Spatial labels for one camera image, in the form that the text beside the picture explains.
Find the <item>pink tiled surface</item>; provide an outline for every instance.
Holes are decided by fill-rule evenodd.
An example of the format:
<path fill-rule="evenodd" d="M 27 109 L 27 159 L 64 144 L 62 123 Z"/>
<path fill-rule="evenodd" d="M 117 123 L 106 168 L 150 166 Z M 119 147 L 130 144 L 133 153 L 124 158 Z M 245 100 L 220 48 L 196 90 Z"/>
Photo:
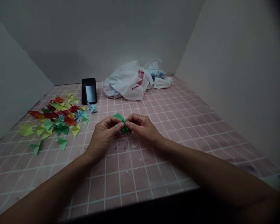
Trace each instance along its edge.
<path fill-rule="evenodd" d="M 36 134 L 22 137 L 17 125 L 0 140 L 0 214 L 31 190 L 64 168 L 83 153 L 95 124 L 120 113 L 147 115 L 161 134 L 179 144 L 209 153 L 233 163 L 261 178 L 280 174 L 280 168 L 263 157 L 241 135 L 222 120 L 184 83 L 173 77 L 174 84 L 163 90 L 147 90 L 143 102 L 107 99 L 102 82 L 97 82 L 98 113 L 90 114 L 76 138 L 71 132 L 63 152 L 53 132 L 37 157 L 28 143 L 39 143 Z M 66 99 L 66 92 L 81 98 L 81 85 L 54 87 L 33 110 L 41 111 L 55 95 Z M 20 124 L 39 121 L 26 115 Z M 195 182 L 173 166 L 164 155 L 146 146 L 136 135 L 114 140 L 108 155 L 94 167 L 64 209 L 60 220 L 83 216 L 140 201 L 164 197 L 197 188 Z"/>

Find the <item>smartphone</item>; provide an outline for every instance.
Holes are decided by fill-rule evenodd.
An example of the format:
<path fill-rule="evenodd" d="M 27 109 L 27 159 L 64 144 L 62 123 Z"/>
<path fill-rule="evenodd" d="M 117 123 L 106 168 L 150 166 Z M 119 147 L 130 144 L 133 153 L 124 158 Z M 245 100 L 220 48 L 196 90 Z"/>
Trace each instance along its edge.
<path fill-rule="evenodd" d="M 96 102 L 96 79 L 82 79 L 82 104 L 86 105 L 87 103 L 93 104 Z"/>

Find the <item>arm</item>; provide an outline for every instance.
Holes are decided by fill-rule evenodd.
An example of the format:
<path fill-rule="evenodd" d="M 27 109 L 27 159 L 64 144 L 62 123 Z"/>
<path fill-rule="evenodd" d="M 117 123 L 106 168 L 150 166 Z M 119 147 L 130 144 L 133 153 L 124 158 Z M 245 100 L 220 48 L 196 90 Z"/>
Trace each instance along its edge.
<path fill-rule="evenodd" d="M 85 153 L 2 213 L 0 223 L 56 221 L 74 190 L 105 156 L 111 141 L 123 127 L 124 123 L 115 117 L 107 117 L 98 123 Z"/>
<path fill-rule="evenodd" d="M 239 208 L 249 222 L 272 217 L 279 193 L 263 181 L 224 160 L 165 139 L 148 117 L 132 114 L 126 126 L 163 151 L 199 185 Z"/>

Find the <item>hand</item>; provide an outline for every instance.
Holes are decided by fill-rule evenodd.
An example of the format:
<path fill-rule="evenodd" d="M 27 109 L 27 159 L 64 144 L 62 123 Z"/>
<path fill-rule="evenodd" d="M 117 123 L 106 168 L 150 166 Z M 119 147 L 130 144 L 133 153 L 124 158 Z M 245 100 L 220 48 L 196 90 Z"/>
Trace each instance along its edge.
<path fill-rule="evenodd" d="M 164 137 L 147 116 L 132 114 L 126 119 L 125 125 L 131 131 L 148 141 L 151 146 L 157 146 L 164 140 Z"/>
<path fill-rule="evenodd" d="M 107 117 L 97 123 L 85 155 L 89 156 L 91 160 L 99 162 L 107 154 L 114 137 L 123 136 L 120 133 L 123 127 L 124 123 L 116 117 Z"/>

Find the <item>white plastic bag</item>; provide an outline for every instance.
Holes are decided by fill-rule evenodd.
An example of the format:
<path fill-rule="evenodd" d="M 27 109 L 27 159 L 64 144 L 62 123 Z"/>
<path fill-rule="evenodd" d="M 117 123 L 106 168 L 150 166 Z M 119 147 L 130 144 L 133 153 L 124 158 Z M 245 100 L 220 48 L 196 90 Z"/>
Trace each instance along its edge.
<path fill-rule="evenodd" d="M 137 61 L 132 61 L 105 79 L 103 91 L 113 99 L 123 96 L 128 100 L 143 100 L 149 83 L 153 84 L 150 73 L 138 66 Z"/>
<path fill-rule="evenodd" d="M 173 84 L 173 79 L 171 77 L 167 76 L 164 79 L 155 77 L 155 84 L 153 87 L 155 89 L 166 89 L 169 88 L 171 84 Z"/>

